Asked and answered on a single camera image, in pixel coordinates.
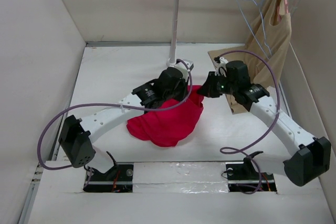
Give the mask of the blue wire hanger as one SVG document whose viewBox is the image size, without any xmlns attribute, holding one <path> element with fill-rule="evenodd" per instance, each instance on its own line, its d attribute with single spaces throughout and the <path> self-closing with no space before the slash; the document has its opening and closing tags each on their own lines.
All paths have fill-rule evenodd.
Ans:
<svg viewBox="0 0 336 224">
<path fill-rule="evenodd" d="M 255 0 L 235 0 L 235 1 L 237 3 L 239 11 L 240 11 L 248 29 L 249 29 L 249 31 L 251 32 L 251 34 L 254 38 L 254 41 L 257 43 L 257 45 L 259 46 L 259 48 L 261 49 L 261 51 L 263 52 L 265 57 L 269 60 L 272 57 L 272 52 L 271 52 L 271 49 L 270 49 L 269 45 L 267 44 L 267 35 L 266 35 L 266 31 L 265 31 L 264 14 L 262 13 L 262 8 L 263 8 L 266 0 L 261 0 L 260 2 L 256 2 Z M 251 2 L 258 8 L 259 17 L 255 21 L 253 21 L 253 25 L 251 25 L 250 22 L 247 20 L 244 12 L 242 10 L 242 7 L 240 5 L 240 1 Z M 259 26 L 261 26 L 261 28 L 262 28 L 262 35 L 264 37 L 263 41 L 261 41 L 261 39 L 258 39 L 257 36 L 256 36 Z"/>
</svg>

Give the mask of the red t-shirt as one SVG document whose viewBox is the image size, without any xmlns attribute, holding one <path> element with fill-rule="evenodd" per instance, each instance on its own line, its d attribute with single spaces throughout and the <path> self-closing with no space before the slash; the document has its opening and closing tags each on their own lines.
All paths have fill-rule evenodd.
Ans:
<svg viewBox="0 0 336 224">
<path fill-rule="evenodd" d="M 127 121 L 129 133 L 142 141 L 150 141 L 159 147 L 174 147 L 187 138 L 195 129 L 204 110 L 204 97 L 197 93 L 200 85 L 194 85 L 192 92 L 177 108 L 148 112 Z"/>
</svg>

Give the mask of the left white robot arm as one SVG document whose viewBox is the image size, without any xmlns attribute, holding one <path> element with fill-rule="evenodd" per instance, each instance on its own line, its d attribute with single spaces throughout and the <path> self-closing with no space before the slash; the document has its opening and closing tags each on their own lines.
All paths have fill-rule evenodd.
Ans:
<svg viewBox="0 0 336 224">
<path fill-rule="evenodd" d="M 127 120 L 147 112 L 165 111 L 163 103 L 170 99 L 182 104 L 188 97 L 190 83 L 190 69 L 179 63 L 162 71 L 157 79 L 135 88 L 117 104 L 103 104 L 101 111 L 84 118 L 67 117 L 59 142 L 72 167 L 89 166 L 105 180 L 114 179 L 115 160 L 108 152 L 96 148 L 94 142 Z"/>
</svg>

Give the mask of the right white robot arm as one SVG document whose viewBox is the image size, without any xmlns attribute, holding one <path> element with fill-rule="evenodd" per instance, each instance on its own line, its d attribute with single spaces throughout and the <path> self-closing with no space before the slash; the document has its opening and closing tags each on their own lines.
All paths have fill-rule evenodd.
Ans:
<svg viewBox="0 0 336 224">
<path fill-rule="evenodd" d="M 231 95 L 248 112 L 259 118 L 281 140 L 289 157 L 256 151 L 244 158 L 243 174 L 255 178 L 260 173 L 279 174 L 297 186 L 304 186 L 330 168 L 331 143 L 304 130 L 281 109 L 269 92 L 250 81 L 247 66 L 239 60 L 219 58 L 197 93 L 208 98 Z"/>
</svg>

